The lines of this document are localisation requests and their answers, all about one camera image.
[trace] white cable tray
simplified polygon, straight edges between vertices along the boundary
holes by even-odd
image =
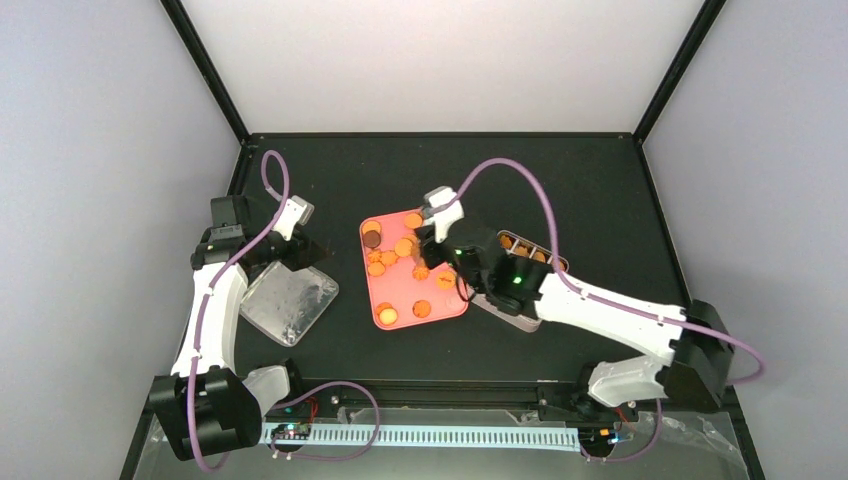
[[[260,443],[270,444],[280,425],[266,422]],[[309,436],[280,437],[277,445],[363,445],[373,431],[374,425],[314,424]],[[580,451],[577,429],[554,427],[381,425],[374,446]]]

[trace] black frame edge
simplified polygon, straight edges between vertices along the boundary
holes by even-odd
[[[698,48],[701,46],[704,38],[706,38],[710,27],[712,27],[725,2],[726,0],[704,1],[701,10],[698,11],[698,15],[695,16],[695,20],[692,22],[692,26],[689,27],[686,37],[683,38],[683,43],[680,44],[680,48],[674,55],[671,65],[669,65],[668,70],[665,72],[660,86],[654,93],[654,97],[651,98],[651,103],[648,104],[648,108],[645,110],[644,115],[642,115],[639,125],[633,131],[633,137],[636,138],[637,142],[644,143],[648,138],[648,134],[651,133],[651,129],[654,128],[654,125],[660,118],[660,114],[662,114],[663,109],[671,99],[674,89],[680,83],[680,79],[683,78],[683,74],[686,72],[689,64],[692,63],[692,59],[695,58],[695,53],[698,52]]]
[[[739,396],[734,387],[727,387],[724,394],[724,406],[721,410],[730,415],[730,422],[733,424],[733,432],[736,435],[736,443],[742,453],[742,460],[745,461],[745,466],[748,469],[748,477],[751,480],[765,480],[766,475],[754,446],[754,438],[751,436],[751,430],[748,428],[745,414],[742,413],[742,405],[739,403]]]
[[[147,434],[150,431],[150,423],[152,421],[153,411],[148,409],[145,404],[145,408],[138,418],[138,424],[136,424],[130,447],[127,449],[127,456],[124,459],[124,466],[121,468],[121,475],[118,477],[121,480],[133,480],[135,477],[138,462],[141,461],[141,452],[144,450],[144,443],[147,441]]]
[[[683,268],[680,266],[680,257],[677,255],[677,250],[674,248],[674,242],[671,239],[671,232],[668,230],[668,222],[665,219],[660,197],[657,194],[657,186],[654,183],[654,176],[651,175],[651,167],[648,165],[648,158],[645,156],[645,150],[642,148],[642,142],[636,137],[633,137],[633,144],[636,148],[636,154],[639,156],[639,162],[642,164],[642,171],[645,174],[645,181],[648,183],[648,188],[651,194],[651,200],[654,202],[654,207],[659,216],[660,225],[662,226],[663,238],[666,246],[671,252],[671,262],[674,265],[674,274],[677,277],[677,284],[680,287],[680,296],[683,298],[684,306],[688,307],[692,301],[689,295],[689,287],[686,285],[686,278],[683,276]]]
[[[242,142],[239,156],[236,159],[236,166],[233,169],[233,176],[230,179],[230,186],[227,188],[227,195],[241,194],[244,189],[244,182],[247,180],[247,172],[250,170],[250,160],[255,151],[256,144],[249,140]]]
[[[183,43],[186,49],[188,49],[189,54],[191,54],[191,58],[194,59],[197,69],[200,70],[200,75],[206,82],[206,86],[209,87],[209,91],[212,92],[212,96],[218,102],[218,107],[224,113],[227,123],[230,124],[230,128],[233,129],[233,133],[238,141],[244,143],[250,136],[247,127],[241,120],[233,99],[227,93],[227,89],[224,87],[224,82],[221,80],[220,75],[218,75],[218,71],[215,70],[215,65],[212,64],[209,53],[206,52],[206,48],[200,41],[200,36],[197,34],[197,30],[194,29],[194,25],[188,17],[188,12],[186,12],[183,2],[180,0],[161,0],[161,2],[162,6],[165,7],[165,11],[168,12],[168,17],[171,18],[174,28],[177,29],[180,38],[183,39]]]
[[[451,138],[563,138],[563,137],[600,137],[621,138],[631,136],[630,132],[254,132],[251,141],[256,143],[261,140],[275,140],[281,138],[419,138],[419,137],[451,137]]]

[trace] gray wall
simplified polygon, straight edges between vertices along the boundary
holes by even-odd
[[[703,1],[184,3],[252,132],[623,132]]]
[[[768,478],[845,476],[847,125],[845,2],[737,0],[647,144],[693,295],[770,362],[740,388]]]
[[[237,143],[159,2],[0,10],[3,478],[117,478]]]

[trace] pink tray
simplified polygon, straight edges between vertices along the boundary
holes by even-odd
[[[365,262],[365,278],[368,280],[368,295],[371,297],[371,317],[374,319],[374,324],[383,330],[396,330],[453,318],[462,315],[468,309],[468,303],[459,298],[456,288],[446,290],[436,285],[436,278],[440,272],[453,271],[446,264],[430,271],[430,275],[424,280],[416,280],[412,276],[412,269],[416,266],[416,259],[413,257],[399,258],[397,263],[386,267],[386,272],[379,277],[368,274],[368,258],[366,255],[371,249],[362,245],[361,236],[365,222],[375,220],[380,223],[382,231],[378,249],[382,251],[394,250],[395,243],[398,240],[405,235],[414,234],[411,229],[403,224],[403,220],[407,215],[416,211],[408,210],[366,218],[359,226],[362,259]],[[431,310],[427,317],[419,318],[412,313],[412,306],[418,300],[430,302]],[[377,317],[377,305],[384,302],[390,303],[392,308],[398,312],[398,319],[392,325],[383,325]]]

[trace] black enclosure frame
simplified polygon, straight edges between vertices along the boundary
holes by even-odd
[[[185,43],[186,48],[191,54],[192,59],[197,65],[197,68],[200,71],[207,86],[209,87],[209,90],[215,98],[215,101],[221,108],[221,111],[223,112],[224,117],[229,123],[233,134],[236,136],[237,140],[241,145],[241,150],[239,152],[239,156],[236,162],[235,171],[233,173],[233,177],[230,181],[230,185],[228,188],[228,194],[241,193],[242,190],[245,188],[247,182],[251,161],[254,157],[253,153],[257,148],[257,144],[262,143],[259,141],[259,138],[264,137],[257,138],[258,134],[256,134],[255,132],[251,133],[247,130],[247,127],[245,126],[244,122],[241,119],[241,116],[239,115],[238,109],[233,103],[230,95],[227,93],[223,80],[215,69],[212,59],[204,48],[197,31],[192,25],[191,19],[189,18],[189,15],[185,10],[182,1],[161,0],[161,3],[164,6],[165,11],[167,12],[171,21],[173,22],[174,27],[176,28],[177,32]],[[644,170],[646,178],[648,179],[648,189],[651,196],[651,200],[653,201],[656,211],[660,216],[660,221],[662,224],[662,234],[666,243],[666,247],[672,253],[675,276],[677,277],[676,280],[681,290],[680,296],[686,301],[688,301],[689,299],[688,289],[686,288],[686,284],[683,278],[680,264],[676,257],[676,253],[674,252],[674,247],[671,242],[671,237],[669,235],[665,219],[662,217],[662,209],[660,208],[656,188],[653,184],[653,181],[651,180],[651,174],[648,168],[642,145],[648,138],[648,135],[650,134],[652,128],[659,119],[664,107],[666,106],[672,94],[674,93],[675,87],[680,82],[680,79],[685,73],[686,68],[689,66],[692,59],[694,58],[698,48],[700,47],[701,43],[709,32],[709,29],[714,23],[715,19],[718,17],[724,4],[725,0],[704,1],[700,11],[698,12],[695,20],[689,28],[688,33],[686,34],[682,44],[680,45],[676,55],[674,56],[674,59],[669,65],[660,85],[654,93],[654,96],[651,99],[647,109],[645,110],[635,131],[623,134],[601,134],[618,135],[618,138],[623,138],[625,141],[632,142],[633,148],[635,149],[636,154],[638,155],[642,169]],[[373,134],[353,133],[326,135],[367,137]],[[398,135],[414,136],[416,134],[404,133]],[[478,137],[487,137],[499,134],[482,133],[462,135],[476,135]],[[548,134],[535,135],[538,135],[539,137],[545,137]],[[323,379],[304,378],[304,383],[307,387],[311,387],[323,383]],[[552,398],[555,397],[558,393],[555,386],[546,386],[544,384],[465,384],[462,388],[457,388],[455,385],[440,384],[439,382],[415,382],[414,385],[411,383],[387,381],[373,381],[370,383],[361,383],[363,383],[363,385],[365,385],[366,387],[372,389],[372,391],[375,392],[375,395],[377,396],[378,400],[380,400],[382,404],[385,404],[387,406],[488,406],[494,408],[516,410],[526,409],[529,406],[535,406],[536,408],[540,409],[540,413],[542,413],[545,407],[539,407],[540,403],[544,403],[540,402],[540,399]],[[466,390],[469,388],[474,389],[475,391],[472,396],[473,398],[469,397],[466,392]],[[325,395],[319,396],[319,403],[321,404],[322,414],[326,412],[327,414],[332,415],[332,412],[335,410],[335,408],[330,404],[331,395],[344,396],[347,395],[347,392],[328,391]],[[351,406],[362,403],[363,400],[358,399],[355,396],[349,395],[347,395],[345,398],[348,399],[347,405]],[[674,406],[669,405],[668,410],[673,411]],[[748,474],[750,478],[765,478],[762,467],[759,463],[759,459],[756,454],[756,450],[754,449],[751,434],[748,430],[747,423],[745,422],[745,417],[742,413],[741,407],[739,406],[736,392],[732,387],[728,387],[728,391],[725,398],[725,406],[723,410],[726,411],[731,417],[740,448],[748,466]],[[556,416],[555,412],[548,411],[545,413],[548,415],[549,418],[553,418]],[[145,407],[141,414],[141,418],[139,419],[135,435],[133,436],[132,444],[130,446],[124,464],[124,468],[121,473],[121,478],[133,477],[136,467],[138,466],[141,450],[144,447],[144,441],[152,419],[152,412],[149,408]]]

